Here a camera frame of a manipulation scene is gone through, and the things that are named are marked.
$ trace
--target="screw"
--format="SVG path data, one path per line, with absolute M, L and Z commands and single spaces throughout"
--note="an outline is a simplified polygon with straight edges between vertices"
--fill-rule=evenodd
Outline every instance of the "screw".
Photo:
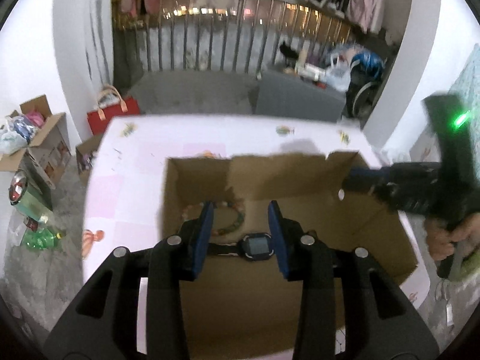
M 171 235 L 167 240 L 167 244 L 174 246 L 182 242 L 182 238 L 179 235 Z
M 368 250 L 366 250 L 364 247 L 357 247 L 357 249 L 355 249 L 355 254 L 357 257 L 364 259 L 368 256 Z
M 302 237 L 300 238 L 300 242 L 303 245 L 313 245 L 315 243 L 315 238 L 308 234 L 302 235 Z
M 123 246 L 120 246 L 120 247 L 117 247 L 114 251 L 113 251 L 113 255 L 115 257 L 123 257 L 124 255 L 127 254 L 127 248 L 126 247 L 123 247 Z

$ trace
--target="can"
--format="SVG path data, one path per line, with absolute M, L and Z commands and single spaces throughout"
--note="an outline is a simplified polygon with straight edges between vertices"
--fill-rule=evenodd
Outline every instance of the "can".
M 27 226 L 32 231 L 37 231 L 38 229 L 38 222 L 32 218 L 29 218 L 28 216 L 26 216 L 23 220 L 23 224 L 25 224 L 25 226 Z
M 8 195 L 10 204 L 21 214 L 44 224 L 53 221 L 53 212 L 48 208 L 40 191 L 29 182 L 24 171 L 15 173 Z

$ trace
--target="human hand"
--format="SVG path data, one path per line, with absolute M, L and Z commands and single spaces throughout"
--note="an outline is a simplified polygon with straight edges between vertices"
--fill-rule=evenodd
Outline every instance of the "human hand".
M 435 261 L 443 260 L 454 253 L 452 242 L 466 240 L 464 257 L 480 245 L 480 214 L 470 215 L 452 232 L 445 229 L 444 221 L 436 218 L 427 218 L 423 226 L 427 231 L 428 251 Z

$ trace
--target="bracelet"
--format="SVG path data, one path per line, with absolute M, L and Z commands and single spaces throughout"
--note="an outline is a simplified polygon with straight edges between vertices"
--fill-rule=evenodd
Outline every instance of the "bracelet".
M 193 207 L 201 207 L 203 208 L 203 203 L 200 204 L 190 204 L 183 209 L 182 212 L 182 220 L 183 222 L 188 221 L 188 211 Z M 213 236 L 223 236 L 225 234 L 233 233 L 234 231 L 238 230 L 238 228 L 243 224 L 245 221 L 245 206 L 243 203 L 240 202 L 213 202 L 214 209 L 217 208 L 231 208 L 237 212 L 237 219 L 233 221 L 233 223 L 227 227 L 219 228 L 217 230 L 212 229 Z

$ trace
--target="red can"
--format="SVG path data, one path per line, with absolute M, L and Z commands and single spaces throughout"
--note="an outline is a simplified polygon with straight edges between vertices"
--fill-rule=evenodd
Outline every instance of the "red can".
M 38 229 L 38 222 L 28 216 L 25 217 L 23 223 L 32 231 L 37 231 Z

